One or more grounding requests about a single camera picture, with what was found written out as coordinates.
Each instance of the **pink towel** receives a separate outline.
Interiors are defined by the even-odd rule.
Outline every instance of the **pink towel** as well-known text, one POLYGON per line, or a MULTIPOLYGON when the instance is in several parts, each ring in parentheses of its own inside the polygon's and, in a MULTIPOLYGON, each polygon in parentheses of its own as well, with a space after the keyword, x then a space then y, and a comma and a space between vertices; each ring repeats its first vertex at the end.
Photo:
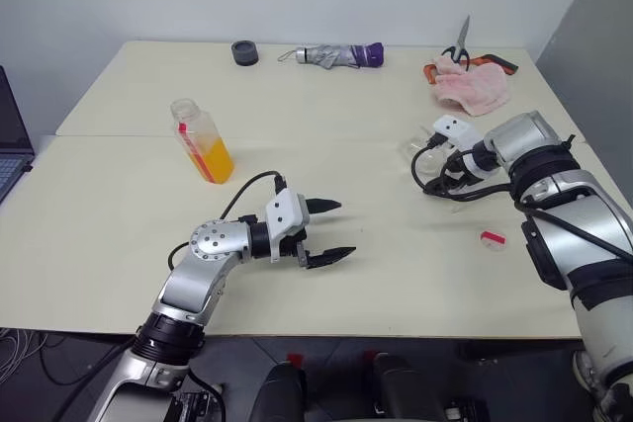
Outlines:
POLYGON ((437 67, 437 84, 432 90, 440 103, 457 102, 471 116, 482 116, 510 99, 505 73, 498 64, 471 66, 466 71, 448 56, 438 56, 433 62, 437 67))

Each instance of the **white table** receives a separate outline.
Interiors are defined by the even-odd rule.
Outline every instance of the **white table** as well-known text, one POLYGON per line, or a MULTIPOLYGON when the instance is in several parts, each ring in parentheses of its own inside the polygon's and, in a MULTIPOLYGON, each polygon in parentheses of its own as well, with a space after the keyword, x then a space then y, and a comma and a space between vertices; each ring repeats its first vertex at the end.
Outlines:
MULTIPOLYGON (((202 83, 194 88, 189 82, 191 77, 201 80, 201 56, 196 51, 206 51, 212 57, 208 63, 216 64, 222 62, 218 51, 227 46, 195 46, 126 45, 59 129, 66 136, 52 141, 35 169, 0 206, 0 326, 134 331, 167 277, 168 251, 186 240, 196 225, 219 215, 246 179, 275 168, 307 197, 343 202, 341 210, 315 216, 308 228, 309 249, 339 245, 358 249, 337 265, 311 271, 292 260, 277 265, 253 261, 238 267, 229 276, 208 332, 579 336, 568 295, 539 281, 524 250, 521 215, 508 196, 466 205, 447 203, 424 196, 412 182, 399 143, 415 124, 434 120, 442 110, 429 100, 421 76, 408 74, 406 79, 400 74, 407 72, 403 67, 407 62, 419 72, 421 63, 410 57, 428 50, 401 50, 393 58, 388 52, 384 70, 324 71, 279 65, 270 58, 284 48, 261 47, 256 68, 269 81, 258 79, 255 67, 237 68, 223 81, 207 83, 205 89, 202 83), (147 69, 162 68, 157 63, 170 64, 180 73, 170 73, 169 82, 153 78, 143 83, 147 69), (398 65, 397 74, 389 74, 392 63, 398 65), (285 73, 270 71, 275 68, 285 73), (250 106, 242 107, 256 120, 248 121, 249 115, 235 110, 241 103, 221 101, 222 96, 230 96, 226 84, 233 75, 251 75, 247 84, 260 88, 274 81, 280 85, 274 80, 277 75, 289 84, 298 77, 305 79, 301 87, 288 86, 284 95, 271 89, 274 101, 262 89, 250 90, 251 101, 243 103, 250 106), (371 80, 358 79, 367 77, 371 80), (327 78, 332 91, 320 96, 319 89, 330 84, 327 78), (370 101, 372 95, 363 89, 367 103, 361 108, 349 99, 360 94, 351 94, 345 86, 349 83, 363 83, 385 102, 370 101), (182 84, 191 85, 193 91, 182 84), (150 99, 155 90, 162 92, 150 99), (412 95, 413 90, 421 96, 412 95), (254 95, 256 106, 251 105, 254 95), (179 96, 213 104, 236 165, 227 184, 201 180, 170 136, 167 107, 179 96), (330 100, 335 96, 349 100, 334 107, 330 100), (390 97, 393 104, 387 101, 390 97), (396 103, 394 98, 399 97, 403 99, 396 103), (367 120, 354 120, 347 107, 356 115, 362 110, 367 120), (294 114, 281 120, 272 114, 282 111, 294 114), (340 122, 332 119, 335 111, 340 112, 336 116, 342 118, 340 122), (308 121, 312 127, 289 127, 308 121), (491 251, 480 242, 480 233, 487 229, 505 232, 507 245, 502 251, 491 251)), ((501 55, 521 68, 510 80, 514 98, 527 101, 528 91, 534 89, 532 96, 552 125, 575 131, 527 55, 515 51, 511 56, 505 50, 501 55)), ((230 81, 233 86, 238 83, 230 81)), ((243 99, 245 89, 235 87, 237 97, 243 99)), ((477 118, 476 124, 485 130, 518 112, 520 107, 510 103, 477 118)), ((579 141, 574 153, 631 212, 589 146, 579 141)), ((254 211, 261 215, 271 194, 270 184, 253 187, 232 217, 254 211)))

